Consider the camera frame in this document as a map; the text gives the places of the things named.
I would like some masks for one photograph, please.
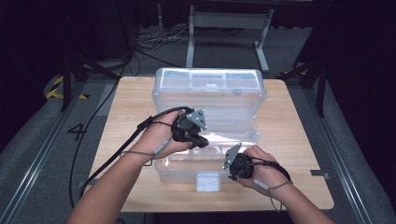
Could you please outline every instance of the person's left arm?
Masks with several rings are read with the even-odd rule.
[[[156,121],[172,124],[176,118],[177,112],[173,112]],[[171,136],[171,129],[168,125],[153,123],[129,150],[152,154]],[[175,142],[172,139],[154,159],[186,150],[190,145],[191,143]],[[124,153],[84,194],[73,209],[67,223],[115,223],[142,167],[151,159],[149,155]]]

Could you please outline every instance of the person's left hand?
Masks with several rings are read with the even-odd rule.
[[[169,139],[168,146],[165,147],[160,154],[156,155],[154,159],[164,158],[172,153],[187,150],[191,146],[191,142],[176,142],[173,138],[171,139],[171,126],[174,120],[183,113],[182,110],[174,111],[155,119],[154,123],[147,127],[130,150],[152,154],[156,148]]]

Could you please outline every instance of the white metal stand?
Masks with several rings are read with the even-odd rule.
[[[268,33],[274,10],[268,10],[267,14],[244,14],[244,13],[218,13],[218,12],[197,12],[194,6],[190,7],[189,20],[189,47],[187,50],[186,67],[192,67],[194,59],[194,27],[222,27],[222,28],[242,28],[261,29],[262,36],[259,41],[254,42],[254,48],[259,58],[262,72],[268,73],[269,68],[265,60],[262,45]]]

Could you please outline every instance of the person's right hand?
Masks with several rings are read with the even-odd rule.
[[[255,160],[253,158],[259,158],[265,161],[276,161],[275,157],[271,155],[270,153],[267,153],[263,151],[260,147],[258,146],[253,146],[244,151],[245,154],[247,154],[253,162],[259,161]],[[255,165],[254,166],[254,173],[253,176],[250,179],[242,179],[239,178],[237,179],[237,182],[240,183],[242,186],[250,189],[255,189],[259,193],[269,196],[268,190],[265,190],[258,185],[256,185],[253,180],[257,179],[269,188],[279,186],[287,181],[289,181],[282,173],[280,173],[277,169],[271,167],[271,166],[263,166],[263,165]],[[288,188],[290,185],[285,185],[279,189],[273,189],[271,191],[271,195],[273,198],[277,199],[279,198],[281,194],[281,190],[283,188]]]

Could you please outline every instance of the human hand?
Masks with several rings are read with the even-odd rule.
[[[276,159],[273,155],[263,151],[258,146],[250,147],[250,148],[246,149],[244,151],[244,153],[247,154],[252,159],[252,162],[259,161],[254,158],[259,158],[259,159],[262,159],[265,161],[276,161]],[[268,190],[265,190],[265,189],[261,188],[260,186],[256,185],[253,182],[254,179],[259,180],[260,182],[264,183],[269,188],[279,186],[279,185],[288,181],[288,179],[282,173],[280,173],[277,169],[275,169],[271,166],[256,165],[256,166],[254,166],[254,173],[250,179],[239,178],[239,179],[237,179],[237,182],[246,188],[255,189],[259,193],[261,193],[265,196],[269,196]],[[281,194],[280,189],[274,189],[274,192],[271,193],[273,198],[278,199],[280,197],[280,195],[279,195],[279,194]]]
[[[169,141],[168,145],[154,159],[164,158],[172,153],[187,150],[191,146],[191,142],[174,141],[171,131],[174,120],[183,113],[181,110],[174,111],[155,119],[130,150],[152,154],[165,141]],[[145,159],[150,161],[152,158],[146,156]]]

